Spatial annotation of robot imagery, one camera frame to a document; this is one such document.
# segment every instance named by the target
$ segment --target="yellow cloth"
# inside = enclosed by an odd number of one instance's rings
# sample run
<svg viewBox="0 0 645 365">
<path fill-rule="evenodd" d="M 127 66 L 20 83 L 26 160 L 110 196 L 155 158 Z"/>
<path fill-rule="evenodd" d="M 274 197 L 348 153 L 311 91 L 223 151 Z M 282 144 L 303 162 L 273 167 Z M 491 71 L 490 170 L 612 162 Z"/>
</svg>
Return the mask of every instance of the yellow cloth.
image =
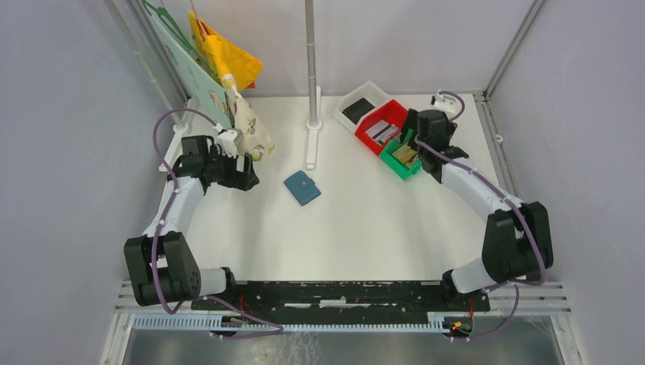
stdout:
<svg viewBox="0 0 645 365">
<path fill-rule="evenodd" d="M 208 65 L 217 70 L 219 77 L 223 78 L 222 85 L 225 89 L 236 82 L 237 90 L 242 91 L 255 81 L 262 70 L 262 63 L 258 59 L 226 40 L 204 21 L 202 25 L 208 34 L 202 34 L 192 11 L 188 12 L 188 22 L 192 33 L 195 34 L 197 50 L 206 56 Z M 224 77 L 228 74 L 233 75 L 234 81 Z"/>
</svg>

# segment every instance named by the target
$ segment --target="purple cable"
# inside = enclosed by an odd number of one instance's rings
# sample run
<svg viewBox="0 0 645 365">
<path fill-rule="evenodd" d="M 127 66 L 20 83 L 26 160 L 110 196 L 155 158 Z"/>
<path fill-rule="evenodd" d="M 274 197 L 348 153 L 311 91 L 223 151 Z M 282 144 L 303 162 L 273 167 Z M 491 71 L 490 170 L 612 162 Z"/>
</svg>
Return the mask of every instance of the purple cable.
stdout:
<svg viewBox="0 0 645 365">
<path fill-rule="evenodd" d="M 215 297 L 215 296 L 212 296 L 212 295 L 207 295 L 206 297 L 208 299 L 210 299 L 210 300 L 214 300 L 215 302 L 221 304 L 222 306 L 227 307 L 228 309 L 234 311 L 235 313 L 239 314 L 240 316 L 242 316 L 244 318 L 251 319 L 251 320 L 253 320 L 255 322 L 258 322 L 258 323 L 262 323 L 263 325 L 268 325 L 270 327 L 277 328 L 277 330 L 275 330 L 275 331 L 257 332 L 257 333 L 252 333 L 251 335 L 242 335 L 242 336 L 233 336 L 233 337 L 221 336 L 220 339 L 223 339 L 223 340 L 244 340 L 244 339 L 248 339 L 248 338 L 258 338 L 258 337 L 264 337 L 264 336 L 279 335 L 284 331 L 284 327 L 282 327 L 278 323 L 265 321 L 264 319 L 260 319 L 260 318 L 258 318 L 256 316 L 252 316 L 252 315 L 250 315 L 248 313 L 242 312 L 241 310 L 237 309 L 234 306 L 231 306 L 229 303 L 227 303 L 226 301 L 224 301 L 224 300 L 222 300 L 222 299 L 220 299 L 218 297 Z"/>
<path fill-rule="evenodd" d="M 519 288 L 517 287 L 517 285 L 514 285 L 514 287 L 515 287 L 515 304 L 513 304 L 513 308 L 510 310 L 510 313 L 509 313 L 508 317 L 506 317 L 506 319 L 496 329 L 494 329 L 492 331 L 489 331 L 489 332 L 486 332 L 486 333 L 482 333 L 480 335 L 470 336 L 468 338 L 456 338 L 456 337 L 450 337 L 450 338 L 453 339 L 453 340 L 460 341 L 460 342 L 468 342 L 468 341 L 472 341 L 472 340 L 481 340 L 482 338 L 492 336 L 492 335 L 498 333 L 499 331 L 501 331 L 502 329 L 504 329 L 510 323 L 510 320 L 513 319 L 513 317 L 515 316 L 515 312 L 517 311 L 517 307 L 519 306 Z"/>
<path fill-rule="evenodd" d="M 434 156 L 437 158 L 441 159 L 442 161 L 446 163 L 451 163 L 460 169 L 465 170 L 468 173 L 471 173 L 474 175 L 477 179 L 479 179 L 484 185 L 486 185 L 492 192 L 497 195 L 498 198 L 503 199 L 504 202 L 513 210 L 513 213 L 517 216 L 517 219 L 519 219 L 519 223 L 522 224 L 522 228 L 524 229 L 524 232 L 526 233 L 526 236 L 529 238 L 529 243 L 531 244 L 531 249 L 533 250 L 533 254 L 535 254 L 535 259 L 538 261 L 538 267 L 540 270 L 540 280 L 538 281 L 524 281 L 524 280 L 516 280 L 515 282 L 518 283 L 523 283 L 523 284 L 529 284 L 529 285 L 542 285 L 546 282 L 546 267 L 544 260 L 542 259 L 542 254 L 540 253 L 540 250 L 538 249 L 538 243 L 535 241 L 535 237 L 533 236 L 533 233 L 531 232 L 531 229 L 529 228 L 529 224 L 526 223 L 526 219 L 524 219 L 524 216 L 522 213 L 520 213 L 519 209 L 513 202 L 506 197 L 506 194 L 502 192 L 498 187 L 495 186 L 491 181 L 489 181 L 486 176 L 483 174 L 479 173 L 479 171 L 472 169 L 470 166 L 466 166 L 463 163 L 457 162 L 453 159 L 450 159 L 446 156 L 443 156 L 440 154 L 437 150 L 433 149 L 428 145 L 427 143 L 424 143 L 423 141 L 419 140 L 419 137 L 415 137 L 415 142 L 425 148 L 426 150 L 430 151 Z M 486 289 L 497 289 L 500 285 L 496 284 L 491 287 L 487 287 Z"/>
<path fill-rule="evenodd" d="M 170 198 L 168 199 L 168 203 L 166 203 L 166 207 L 161 212 L 161 216 L 159 217 L 159 224 L 157 225 L 157 229 L 154 230 L 154 237 L 152 238 L 152 258 L 151 258 L 152 281 L 154 282 L 154 289 L 157 291 L 157 297 L 159 298 L 159 303 L 168 314 L 177 313 L 177 310 L 179 310 L 183 302 L 179 302 L 174 309 L 171 309 L 168 306 L 168 302 L 164 297 L 164 291 L 161 289 L 161 284 L 159 283 L 159 271 L 157 270 L 157 244 L 159 242 L 159 235 L 161 234 L 161 228 L 164 225 L 164 223 L 162 222 L 164 222 L 164 220 L 166 219 L 166 216 L 170 211 L 170 206 L 172 206 L 173 202 L 175 201 L 175 195 L 178 193 L 177 189 L 179 188 L 179 181 L 177 180 L 177 176 L 173 172 L 173 168 L 170 167 L 168 162 L 166 162 L 166 160 L 164 159 L 164 156 L 161 153 L 161 150 L 159 149 L 159 144 L 157 143 L 157 130 L 159 129 L 159 125 L 161 124 L 161 122 L 163 122 L 164 119 L 166 119 L 171 114 L 179 113 L 179 112 L 195 113 L 198 116 L 201 116 L 202 118 L 208 120 L 212 125 L 215 125 L 215 126 L 217 125 L 217 123 L 213 119 L 209 118 L 207 115 L 200 112 L 199 110 L 191 109 L 191 108 L 176 108 L 165 112 L 154 124 L 154 129 L 152 130 L 152 145 L 154 146 L 154 153 L 157 154 L 157 158 L 164 165 L 164 167 L 166 167 L 166 170 L 170 174 L 170 177 L 173 179 L 173 192 L 170 193 Z"/>
<path fill-rule="evenodd" d="M 455 99 L 457 99 L 457 101 L 459 101 L 460 104 L 462 104 L 462 109 L 452 119 L 450 119 L 451 122 L 453 120 L 459 118 L 460 116 L 462 116 L 462 114 L 463 114 L 463 112 L 465 110 L 465 101 L 464 101 L 464 99 L 462 99 L 461 96 L 453 93 L 452 91 L 439 91 L 439 92 L 437 92 L 437 94 L 439 94 L 439 95 L 448 95 L 450 97 L 454 97 Z"/>
</svg>

